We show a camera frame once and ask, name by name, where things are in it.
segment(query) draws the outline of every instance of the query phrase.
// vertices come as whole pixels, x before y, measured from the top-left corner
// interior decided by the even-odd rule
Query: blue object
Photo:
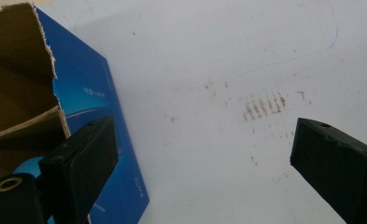
[[[120,159],[91,211],[92,223],[137,223],[148,194],[107,61],[41,10],[36,12],[55,58],[53,90],[70,133],[105,116],[116,123]]]
[[[23,163],[21,163],[20,166],[18,166],[13,174],[18,173],[29,173],[33,175],[34,177],[38,177],[40,175],[40,168],[38,167],[37,163],[43,159],[43,157],[34,157],[32,159],[29,159]]]

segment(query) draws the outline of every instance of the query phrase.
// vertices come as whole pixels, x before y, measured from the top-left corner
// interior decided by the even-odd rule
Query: white surface
[[[150,198],[140,223],[344,223],[289,155],[298,117],[367,144],[367,0],[39,7],[108,59]]]

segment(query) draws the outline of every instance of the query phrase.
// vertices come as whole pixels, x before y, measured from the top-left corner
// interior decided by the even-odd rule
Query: brown smudge
[[[279,106],[278,101],[276,100],[276,98],[274,98],[274,102],[276,104],[276,109],[277,109],[276,113],[280,113],[281,112],[281,107]]]
[[[264,102],[262,101],[262,99],[260,99],[259,102],[260,102],[260,108],[261,108],[262,112],[264,112],[265,117],[267,117],[268,114],[267,114],[267,110],[265,109]]]
[[[253,103],[253,109],[255,109],[256,113],[258,114],[258,118],[261,119],[261,113],[259,111],[259,108],[255,103]]]
[[[305,92],[303,92],[303,91],[298,91],[297,93],[300,93],[300,94],[302,95],[302,97],[303,97],[303,100],[305,100]]]
[[[281,93],[278,92],[278,94],[279,94],[279,100],[281,101],[283,107],[285,107],[285,98],[283,98],[283,96],[281,95]]]
[[[274,107],[273,107],[273,103],[271,103],[271,101],[270,101],[270,100],[268,100],[268,106],[270,107],[271,112],[273,112],[273,114],[275,114]]]
[[[253,110],[250,108],[250,103],[247,103],[247,112],[252,117],[252,120],[254,120],[255,116],[253,115]]]

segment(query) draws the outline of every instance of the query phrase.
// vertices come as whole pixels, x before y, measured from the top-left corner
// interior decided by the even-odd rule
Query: cardboard box
[[[94,223],[136,223],[148,195],[104,57],[30,4],[0,11],[0,176],[85,123],[113,116],[120,161]]]

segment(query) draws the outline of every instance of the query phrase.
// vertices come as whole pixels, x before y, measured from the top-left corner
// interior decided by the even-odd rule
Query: black clamp jaw
[[[88,123],[38,163],[39,177],[0,179],[0,223],[85,223],[118,159],[113,119]]]
[[[367,145],[298,119],[290,164],[348,224],[367,224]]]

